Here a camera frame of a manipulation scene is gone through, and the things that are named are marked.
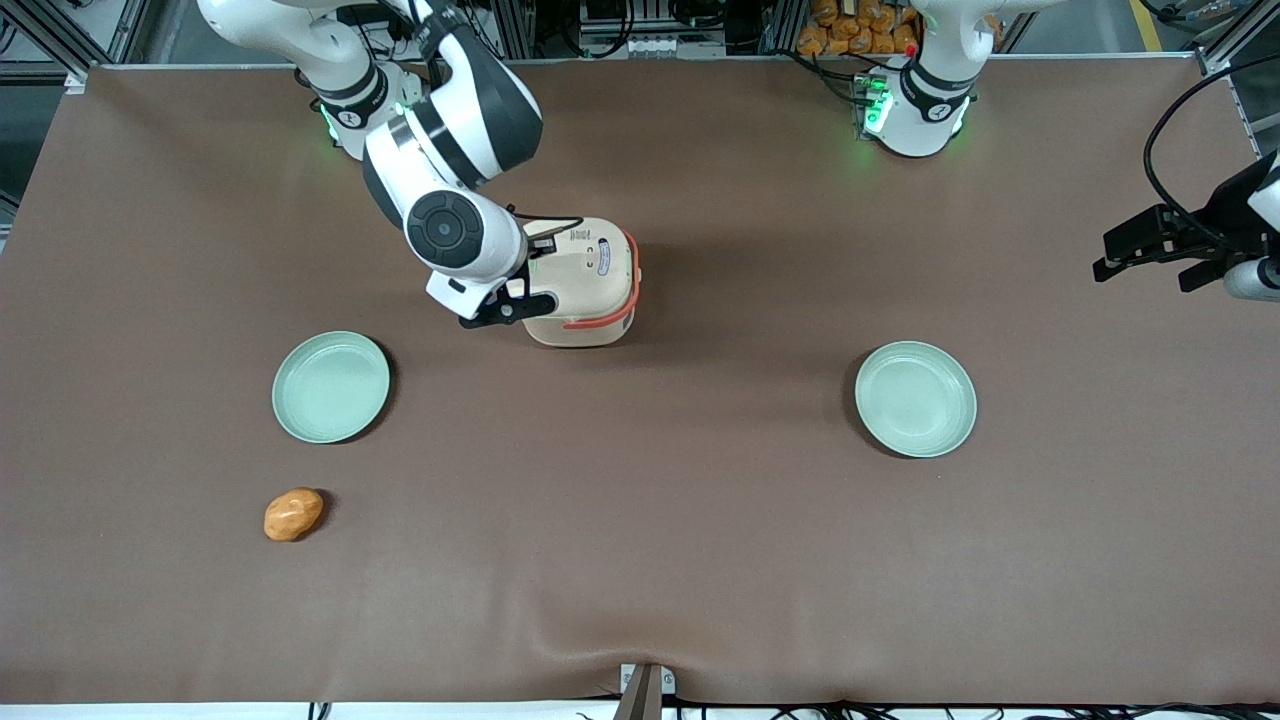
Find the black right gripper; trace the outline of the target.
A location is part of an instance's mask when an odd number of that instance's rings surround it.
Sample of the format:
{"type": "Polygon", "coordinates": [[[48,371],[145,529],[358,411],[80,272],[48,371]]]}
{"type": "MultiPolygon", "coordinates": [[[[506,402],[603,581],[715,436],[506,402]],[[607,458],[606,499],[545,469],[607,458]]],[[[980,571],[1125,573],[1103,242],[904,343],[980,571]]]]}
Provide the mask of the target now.
{"type": "Polygon", "coordinates": [[[461,318],[465,329],[512,325],[530,318],[548,316],[557,309],[553,293],[532,293],[531,264],[556,252],[556,232],[525,234],[525,261],[477,309],[475,316],[461,318]]]}

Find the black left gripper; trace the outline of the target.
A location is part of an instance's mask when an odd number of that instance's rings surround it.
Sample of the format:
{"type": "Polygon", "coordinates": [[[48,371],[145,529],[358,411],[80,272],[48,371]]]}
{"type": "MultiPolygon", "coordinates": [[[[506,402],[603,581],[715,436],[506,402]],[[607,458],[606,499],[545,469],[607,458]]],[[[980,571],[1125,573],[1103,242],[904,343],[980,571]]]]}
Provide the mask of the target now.
{"type": "MultiPolygon", "coordinates": [[[[1249,258],[1277,259],[1279,159],[1277,150],[1249,164],[1219,184],[1204,206],[1204,219],[1249,258]]],[[[1125,269],[1151,263],[1201,259],[1180,272],[1180,291],[1190,293],[1224,282],[1229,293],[1242,293],[1233,279],[1235,258],[1206,259],[1211,238],[1167,205],[1153,205],[1106,231],[1103,256],[1093,263],[1093,278],[1102,283],[1125,269]]]]}

